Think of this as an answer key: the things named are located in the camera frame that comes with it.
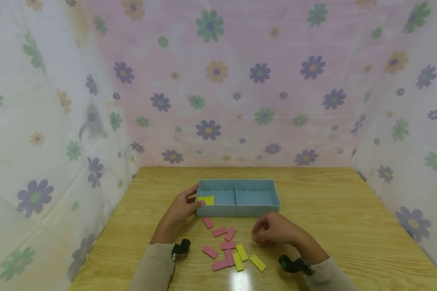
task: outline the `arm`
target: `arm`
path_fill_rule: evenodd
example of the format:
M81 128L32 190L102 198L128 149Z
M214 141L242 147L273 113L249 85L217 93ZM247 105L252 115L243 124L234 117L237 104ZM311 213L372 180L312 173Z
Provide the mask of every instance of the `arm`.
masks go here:
M175 262L172 260L172 250L175 243L173 234L178 224L194 211L205 204L204 201L194 202L199 184L179 193L172 205L163 215L150 244L147 246L141 263L139 263L128 291L166 291Z
M276 242L295 247L314 271L312 276L304 276L311 291L357 291L356 286L319 243L280 214L270 212L259 218L252 229L252 240L263 245Z

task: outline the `light blue plastic tray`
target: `light blue plastic tray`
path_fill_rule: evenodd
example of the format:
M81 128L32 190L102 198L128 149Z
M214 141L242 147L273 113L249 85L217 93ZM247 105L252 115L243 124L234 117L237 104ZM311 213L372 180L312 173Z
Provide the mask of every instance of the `light blue plastic tray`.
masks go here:
M197 197L214 196L215 203L199 208L198 216L261 217L279 212L282 205L273 180L201 179L199 183Z

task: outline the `pink block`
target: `pink block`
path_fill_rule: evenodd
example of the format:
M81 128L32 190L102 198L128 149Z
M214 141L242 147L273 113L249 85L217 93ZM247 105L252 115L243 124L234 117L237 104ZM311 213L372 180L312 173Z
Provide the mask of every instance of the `pink block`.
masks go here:
M212 263L212 269L214 270L214 272L219 270L219 269L226 268L226 267L228 267L228 261L226 258L221 260L221 261L214 261Z
M228 266L229 267L235 265L235 260L233 259L233 254L231 253L231 249L226 249L225 250L225 257L227 258Z
M211 228L214 226L214 225L212 224L212 222L210 222L209 217L204 217L204 218L202 219L202 221L204 221L204 223L206 224L207 229L211 229Z
M213 234L214 234L214 236L220 236L220 235L222 235L222 234L224 234L226 232L227 232L227 228L226 227L221 227L221 228L219 228L217 230L214 230Z
M227 235L225 236L225 240L230 242L233 236L235 235L235 232L236 230L233 227L230 227L230 229L227 232Z
M222 249L236 249L235 242L222 242Z
M204 248L202 249L202 251L208 255L210 255L211 258L215 259L217 257L217 252L214 251L210 246L206 245L204 246Z

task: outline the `beige sleeve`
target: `beige sleeve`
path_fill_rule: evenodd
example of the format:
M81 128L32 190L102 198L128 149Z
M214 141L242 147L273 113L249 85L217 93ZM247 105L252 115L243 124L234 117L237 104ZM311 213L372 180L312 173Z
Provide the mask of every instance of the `beige sleeve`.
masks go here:
M175 243L148 245L127 291L167 291L175 262L172 250Z
M316 273L304 276L310 291L357 291L356 286L348 279L333 258L312 265Z

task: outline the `purple flower print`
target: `purple flower print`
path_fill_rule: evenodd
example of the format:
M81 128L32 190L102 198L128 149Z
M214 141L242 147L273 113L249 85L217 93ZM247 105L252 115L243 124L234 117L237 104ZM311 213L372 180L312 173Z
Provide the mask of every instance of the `purple flower print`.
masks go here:
M299 73L304 75L304 79L307 80L311 77L314 80L318 74L320 75L324 72L325 61L322 61L322 55L317 58L311 55L309 60L302 62L301 65L303 68Z
M174 164L175 162L179 164L183 161L182 154L177 153L175 150L165 150L164 153L161 154L164 156L163 160L167 160L170 164Z
M249 75L250 79L254 79L254 83L261 82L264 83L265 80L270 79L270 68L267 67L267 64L256 64L256 67L250 68L251 74Z
M316 154L315 152L315 150L304 150L301 154L296 155L296 159L293 162L298 163L299 166L307 166L311 162L315 162L316 158L319 156L319 154Z
M281 149L282 147L280 147L279 145L278 145L278 143L275 143L275 144L273 144L273 143L271 143L270 145L268 145L268 146L266 146L265 147L265 152L267 153L267 154L277 154L277 153L280 153L280 149Z
M89 172L91 172L89 177L87 177L87 181L92 182L92 188L95 188L100 186L99 179L102 177L100 171L102 171L103 165L99 164L99 158L94 158L92 161L91 158L87 158L87 160L89 161Z
M430 86L431 80L434 80L435 77L437 77L437 75L434 74L434 71L435 67L431 67L430 65L422 69L422 72L418 77L418 82L416 83L416 86L419 86L420 89L422 89L423 86Z
M196 125L197 135L202 135L204 140L208 140L209 138L215 141L215 137L219 137L222 133L219 131L222 127L218 124L215 124L215 120L210 120L206 122L205 120L201 121L201 124Z
M358 134L358 131L359 131L359 129L363 126L363 121L366 119L366 116L365 116L365 114L363 113L363 114L361 114L360 116L359 116L359 120L356 122L356 123L354 123L354 128L353 128L353 130L351 131L351 133L353 133L353 137L356 137L356 135Z
M152 104L152 106L157 107L158 111L168 111L168 108L172 107L169 102L170 99L169 98L165 98L165 96L160 93L154 93L154 97L151 97L151 101L154 102Z
M431 111L427 114L427 118L429 118L430 120L437 119L437 110L431 110Z
M400 207L400 212L396 211L395 215L399 223L408 232L416 242L420 242L422 238L429 238L430 233L427 228L431 227L431 222L423 218L423 213L419 209L414 209L410 212L406 207Z
M26 217L31 217L32 212L39 214L44 209L43 204L48 204L52 201L52 196L49 194L53 192L53 186L47 187L49 181L46 179L40 181L30 181L28 183L28 190L21 190L17 193L17 198L23 200L17 205L16 210L21 212L26 210Z
M134 79L132 68L126 67L125 62L118 63L116 61L113 69L115 70L115 76L120 79L121 83L127 82L130 84L131 80Z
M332 90L330 94L326 94L324 97L324 101L322 102L322 105L325 105L325 109L329 109L332 107L332 109L336 109L338 105L342 105L344 103L343 99L346 98L346 94L343 94L343 90L336 91Z
M99 94L99 90L97 90L97 85L95 84L94 78L91 74L89 74L89 76L86 76L86 79L86 87L89 88L89 93L97 96L97 94Z
M132 149L136 150L138 153L144 152L144 147L142 145L139 145L136 141L133 141L131 146L132 146Z
M379 178L383 178L384 182L390 184L390 181L393 180L393 171L390 167L384 168L384 166L380 166L380 168L377 169L377 172L379 173Z

